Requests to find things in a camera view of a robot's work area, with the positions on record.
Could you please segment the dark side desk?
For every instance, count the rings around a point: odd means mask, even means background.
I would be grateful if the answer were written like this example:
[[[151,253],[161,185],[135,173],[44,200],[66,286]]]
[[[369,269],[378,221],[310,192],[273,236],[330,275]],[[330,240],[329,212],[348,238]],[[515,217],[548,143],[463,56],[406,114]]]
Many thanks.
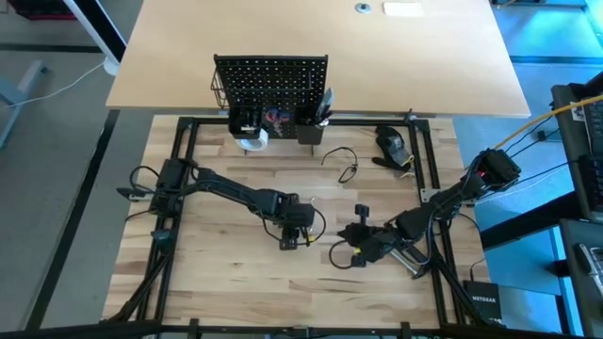
[[[551,94],[551,105],[555,109],[603,95],[603,72],[600,72],[585,84],[555,85],[551,88]],[[575,193],[582,209],[582,218],[603,223],[603,213],[595,211],[589,204],[582,172],[582,162],[589,151],[584,113],[587,105],[570,108],[558,114],[556,119],[560,127],[565,154],[570,162],[569,169]]]

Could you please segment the white desk leg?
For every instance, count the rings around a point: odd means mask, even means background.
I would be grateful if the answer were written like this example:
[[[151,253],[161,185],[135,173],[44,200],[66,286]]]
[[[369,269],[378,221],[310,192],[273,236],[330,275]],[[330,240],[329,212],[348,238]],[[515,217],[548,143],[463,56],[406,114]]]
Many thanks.
[[[99,0],[62,0],[105,55],[103,68],[116,76],[126,50],[126,41]]]

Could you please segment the red and blue scissors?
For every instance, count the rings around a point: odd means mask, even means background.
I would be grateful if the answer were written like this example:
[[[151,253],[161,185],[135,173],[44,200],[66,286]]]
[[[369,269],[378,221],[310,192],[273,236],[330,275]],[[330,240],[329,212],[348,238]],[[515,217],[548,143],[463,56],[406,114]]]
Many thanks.
[[[290,114],[283,113],[278,108],[270,108],[265,114],[266,121],[272,126],[273,131],[277,136],[283,138],[284,135],[284,124],[290,121]]]

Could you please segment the grey handheld device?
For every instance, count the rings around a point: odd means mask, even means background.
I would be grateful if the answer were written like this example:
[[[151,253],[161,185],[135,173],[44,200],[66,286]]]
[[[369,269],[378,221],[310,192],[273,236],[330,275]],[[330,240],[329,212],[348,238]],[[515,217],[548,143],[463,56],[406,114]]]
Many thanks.
[[[597,257],[598,248],[588,247],[583,243],[575,245],[575,253],[585,274],[593,281],[597,292],[603,298],[603,267]]]

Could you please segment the black aluminium table frame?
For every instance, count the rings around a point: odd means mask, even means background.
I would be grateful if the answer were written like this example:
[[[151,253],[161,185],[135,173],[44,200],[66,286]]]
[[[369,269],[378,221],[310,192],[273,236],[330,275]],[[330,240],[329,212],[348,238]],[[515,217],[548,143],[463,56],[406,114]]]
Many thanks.
[[[466,220],[433,224],[430,243],[414,244],[430,271],[413,280],[390,252],[366,267],[346,269],[354,249],[337,233],[357,222],[354,206],[369,207],[367,224],[382,227],[397,214],[426,202],[465,175],[456,146],[438,141],[426,121],[396,121],[414,155],[416,175],[398,179],[371,158],[379,150],[372,120],[339,120],[317,146],[273,140],[262,152],[246,152],[218,118],[156,117],[136,179],[154,188],[169,158],[251,188],[320,197],[310,234],[317,240],[279,250],[263,223],[245,206],[207,192],[188,195],[179,213],[148,212],[144,198],[131,208],[109,286],[105,318],[90,338],[134,339],[183,332],[260,333],[314,339],[324,335],[440,336],[481,339],[498,324],[481,315],[459,283],[456,266],[481,254],[478,233]],[[337,179],[352,161],[358,171]]]

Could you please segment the black keyboard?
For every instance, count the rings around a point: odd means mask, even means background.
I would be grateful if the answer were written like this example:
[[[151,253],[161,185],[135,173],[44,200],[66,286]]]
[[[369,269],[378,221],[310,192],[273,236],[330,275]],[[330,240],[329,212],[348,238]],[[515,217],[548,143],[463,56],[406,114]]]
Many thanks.
[[[603,213],[603,102],[587,105],[584,113],[589,146],[582,162],[584,184],[589,204]]]

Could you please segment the black grey work glove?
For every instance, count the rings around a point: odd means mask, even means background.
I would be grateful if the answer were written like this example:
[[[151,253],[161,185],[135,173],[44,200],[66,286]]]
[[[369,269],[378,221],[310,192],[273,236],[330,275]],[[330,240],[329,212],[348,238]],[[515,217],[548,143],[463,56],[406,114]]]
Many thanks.
[[[379,166],[391,169],[399,178],[415,175],[413,161],[415,157],[405,148],[401,134],[393,127],[378,125],[375,129],[376,143],[382,157],[372,157],[371,161]]]

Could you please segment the silver and black C-clamp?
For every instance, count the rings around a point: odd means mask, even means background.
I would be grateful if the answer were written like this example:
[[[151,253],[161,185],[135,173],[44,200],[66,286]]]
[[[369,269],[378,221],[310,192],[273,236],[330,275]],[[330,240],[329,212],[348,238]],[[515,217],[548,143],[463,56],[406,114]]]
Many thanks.
[[[414,246],[405,249],[394,248],[390,255],[407,268],[413,280],[422,278],[430,271],[429,258]]]

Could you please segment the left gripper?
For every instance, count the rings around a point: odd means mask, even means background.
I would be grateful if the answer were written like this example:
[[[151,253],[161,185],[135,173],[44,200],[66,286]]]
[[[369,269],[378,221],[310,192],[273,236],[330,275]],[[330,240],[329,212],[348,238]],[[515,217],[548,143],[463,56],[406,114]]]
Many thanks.
[[[295,250],[298,247],[300,231],[314,224],[315,208],[312,204],[301,202],[297,193],[278,192],[270,220],[282,227],[279,250]]]

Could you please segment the black metal pegboard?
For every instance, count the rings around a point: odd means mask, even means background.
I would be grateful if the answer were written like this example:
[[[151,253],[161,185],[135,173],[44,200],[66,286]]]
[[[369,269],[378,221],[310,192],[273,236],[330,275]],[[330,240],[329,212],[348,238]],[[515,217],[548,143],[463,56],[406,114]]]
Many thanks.
[[[214,55],[213,61],[210,89],[239,148],[262,152],[273,140],[321,143],[333,104],[327,55]]]

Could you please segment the grey metal table base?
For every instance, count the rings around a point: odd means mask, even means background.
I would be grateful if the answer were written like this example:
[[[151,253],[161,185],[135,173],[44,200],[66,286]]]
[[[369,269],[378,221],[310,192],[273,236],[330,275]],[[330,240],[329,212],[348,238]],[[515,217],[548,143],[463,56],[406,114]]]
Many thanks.
[[[10,133],[20,116],[24,102],[32,99],[32,93],[37,83],[46,72],[45,63],[35,60],[17,85],[0,77],[0,104],[7,105],[0,107],[0,150],[8,143]]]

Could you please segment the black and red crate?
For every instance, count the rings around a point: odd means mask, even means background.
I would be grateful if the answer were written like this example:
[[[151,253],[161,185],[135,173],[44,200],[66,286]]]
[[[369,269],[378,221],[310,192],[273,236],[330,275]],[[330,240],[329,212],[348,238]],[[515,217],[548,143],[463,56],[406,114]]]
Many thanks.
[[[75,16],[63,0],[6,0],[15,13],[30,21],[70,21]]]

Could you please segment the white tape roll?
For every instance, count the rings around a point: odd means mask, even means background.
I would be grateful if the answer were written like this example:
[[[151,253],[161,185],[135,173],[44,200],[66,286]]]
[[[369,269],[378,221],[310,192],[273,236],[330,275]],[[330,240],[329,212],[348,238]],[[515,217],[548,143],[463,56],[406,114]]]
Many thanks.
[[[236,144],[243,150],[249,152],[261,152],[268,147],[269,134],[263,129],[259,128],[255,131],[248,131],[241,137],[236,138]]]

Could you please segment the grey metal tool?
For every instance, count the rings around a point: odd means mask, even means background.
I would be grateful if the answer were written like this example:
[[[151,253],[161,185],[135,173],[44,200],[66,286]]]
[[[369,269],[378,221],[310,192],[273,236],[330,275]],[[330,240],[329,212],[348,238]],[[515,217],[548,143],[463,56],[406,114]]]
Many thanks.
[[[331,105],[333,103],[333,100],[334,100],[334,91],[333,91],[332,88],[328,88],[325,91],[325,93],[324,93],[324,95],[323,95],[323,97],[322,97],[322,99],[321,99],[321,101],[320,101],[320,103],[318,105],[318,109],[317,109],[316,115],[318,113],[323,112],[323,111],[330,110],[330,107],[331,107]]]

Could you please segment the white card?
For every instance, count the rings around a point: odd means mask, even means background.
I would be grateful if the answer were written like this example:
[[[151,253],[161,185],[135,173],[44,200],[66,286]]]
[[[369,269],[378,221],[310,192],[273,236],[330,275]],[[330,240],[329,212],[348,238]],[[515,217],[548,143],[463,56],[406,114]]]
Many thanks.
[[[384,2],[383,12],[393,17],[421,17],[424,15],[423,7],[417,2]]]

